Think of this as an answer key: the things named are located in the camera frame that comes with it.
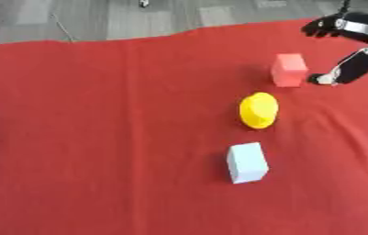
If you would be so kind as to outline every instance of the yellow object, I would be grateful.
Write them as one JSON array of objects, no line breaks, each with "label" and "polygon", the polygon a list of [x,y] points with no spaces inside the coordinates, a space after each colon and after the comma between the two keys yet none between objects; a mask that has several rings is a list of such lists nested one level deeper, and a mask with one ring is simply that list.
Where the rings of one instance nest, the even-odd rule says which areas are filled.
[{"label": "yellow object", "polygon": [[253,129],[266,129],[276,120],[279,106],[276,99],[267,93],[256,93],[240,103],[240,118]]}]

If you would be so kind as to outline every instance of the wire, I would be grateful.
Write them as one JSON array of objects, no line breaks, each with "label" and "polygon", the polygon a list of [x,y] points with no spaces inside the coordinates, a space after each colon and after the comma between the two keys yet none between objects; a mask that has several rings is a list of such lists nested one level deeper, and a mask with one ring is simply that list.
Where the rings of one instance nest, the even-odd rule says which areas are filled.
[{"label": "wire", "polygon": [[55,13],[51,13],[50,14],[52,16],[52,18],[55,20],[55,22],[57,23],[58,27],[60,28],[60,30],[62,30],[62,32],[66,35],[66,37],[68,38],[68,40],[70,42],[75,42],[78,39],[74,36],[72,36],[70,34],[70,32],[66,29],[66,27],[61,23],[61,21],[58,19],[57,15],[55,15]]},{"label": "wire", "polygon": [[342,7],[340,8],[340,14],[345,14],[349,11],[351,7],[351,0],[343,0]]}]

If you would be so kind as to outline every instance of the pink cube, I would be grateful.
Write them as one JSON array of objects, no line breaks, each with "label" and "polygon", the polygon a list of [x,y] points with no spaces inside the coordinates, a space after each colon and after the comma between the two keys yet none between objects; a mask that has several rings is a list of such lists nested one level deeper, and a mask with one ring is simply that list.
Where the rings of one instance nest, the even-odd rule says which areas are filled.
[{"label": "pink cube", "polygon": [[278,54],[272,76],[277,86],[298,87],[307,78],[307,66],[301,54]]}]

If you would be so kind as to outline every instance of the white cube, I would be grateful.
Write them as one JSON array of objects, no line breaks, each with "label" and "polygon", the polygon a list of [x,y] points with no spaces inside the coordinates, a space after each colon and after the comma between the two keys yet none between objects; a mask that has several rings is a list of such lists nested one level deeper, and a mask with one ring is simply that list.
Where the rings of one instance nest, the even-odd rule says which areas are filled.
[{"label": "white cube", "polygon": [[231,146],[228,166],[233,184],[259,181],[269,170],[260,143]]}]

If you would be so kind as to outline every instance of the floor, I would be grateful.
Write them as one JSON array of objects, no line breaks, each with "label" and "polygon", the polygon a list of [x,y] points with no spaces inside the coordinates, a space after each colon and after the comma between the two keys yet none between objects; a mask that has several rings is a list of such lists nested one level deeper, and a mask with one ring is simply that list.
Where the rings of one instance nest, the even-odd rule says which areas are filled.
[{"label": "floor", "polygon": [[[368,12],[368,0],[352,9]],[[318,17],[340,0],[0,0],[0,43],[170,35],[193,28]]]}]

